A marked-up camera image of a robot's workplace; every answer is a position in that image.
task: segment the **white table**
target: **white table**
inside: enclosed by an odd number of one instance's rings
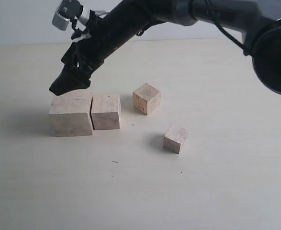
[[[125,44],[91,87],[120,93],[121,130],[56,138],[67,48],[0,46],[0,230],[281,230],[281,96],[232,42]],[[162,93],[149,116],[145,82]],[[171,124],[190,132],[180,155],[162,147]]]

